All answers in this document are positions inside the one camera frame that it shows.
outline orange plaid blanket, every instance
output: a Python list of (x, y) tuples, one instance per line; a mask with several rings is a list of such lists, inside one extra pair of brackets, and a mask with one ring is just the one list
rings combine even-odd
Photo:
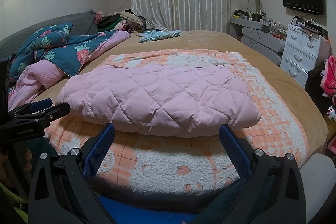
[[(170, 49), (110, 56), (101, 66), (134, 68), (151, 63), (229, 68), (246, 81), (262, 114), (258, 124), (236, 134), (269, 155), (292, 153), (299, 166), (307, 160), (308, 141), (302, 126), (260, 71), (239, 53)], [(81, 147), (89, 137), (96, 136), (101, 128), (68, 115), (53, 122), (46, 133), (56, 151), (66, 154), (74, 147)], [(218, 135), (189, 139), (118, 131), (97, 174), (113, 187), (126, 188), (143, 196), (163, 193), (182, 198), (214, 193), (239, 178)]]

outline blue gripper pad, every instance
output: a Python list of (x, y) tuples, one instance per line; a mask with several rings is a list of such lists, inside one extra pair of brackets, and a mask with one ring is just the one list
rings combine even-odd
[(49, 108), (52, 105), (53, 105), (53, 101), (50, 98), (44, 99), (42, 101), (31, 104), (31, 106), (29, 107), (29, 111), (30, 112), (38, 112), (40, 110)]
[(97, 174), (115, 136), (114, 126), (111, 123), (105, 125), (97, 136), (95, 144), (84, 159), (83, 176), (89, 179)]
[(251, 161), (225, 125), (219, 128), (219, 140), (232, 161), (238, 175), (242, 178), (251, 177)]

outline white drawer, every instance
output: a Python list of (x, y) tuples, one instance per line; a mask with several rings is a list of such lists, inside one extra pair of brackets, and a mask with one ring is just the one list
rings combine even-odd
[(309, 39), (309, 34), (302, 32), (301, 48), (316, 58), (319, 56), (320, 44), (321, 40), (317, 34), (314, 34), (311, 39)]
[(283, 56), (281, 60), (280, 68), (282, 68), (291, 77), (293, 77), (303, 88), (305, 88), (306, 81), (308, 78), (308, 73), (306, 73), (300, 67), (295, 65), (286, 56)]
[(316, 67), (317, 58), (309, 53), (303, 52), (302, 49), (288, 41), (286, 42), (283, 55), (302, 68), (305, 72), (309, 72)]
[(288, 25), (287, 41), (297, 45), (298, 47), (301, 47), (302, 31), (298, 30), (297, 27), (294, 28), (294, 26)]

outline pink duvet lining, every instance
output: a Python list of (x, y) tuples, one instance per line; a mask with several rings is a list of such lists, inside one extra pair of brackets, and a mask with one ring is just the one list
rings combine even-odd
[[(84, 63), (92, 61), (107, 50), (115, 47), (130, 37), (128, 32), (117, 31), (110, 39), (100, 44)], [(32, 102), (44, 90), (62, 80), (66, 74), (47, 60), (29, 65), (8, 95), (8, 109)]]

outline human hand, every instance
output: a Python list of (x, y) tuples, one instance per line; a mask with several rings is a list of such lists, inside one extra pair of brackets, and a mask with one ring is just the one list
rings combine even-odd
[[(25, 165), (24, 170), (30, 172), (32, 170), (32, 165), (30, 164), (30, 161), (32, 160), (32, 153), (30, 150), (26, 150), (26, 153), (24, 154), (25, 157)], [(3, 166), (3, 163), (8, 160), (8, 150), (5, 148), (0, 148), (0, 182), (7, 188), (13, 188), (14, 184), (11, 181), (11, 179), (8, 177), (6, 170)]]

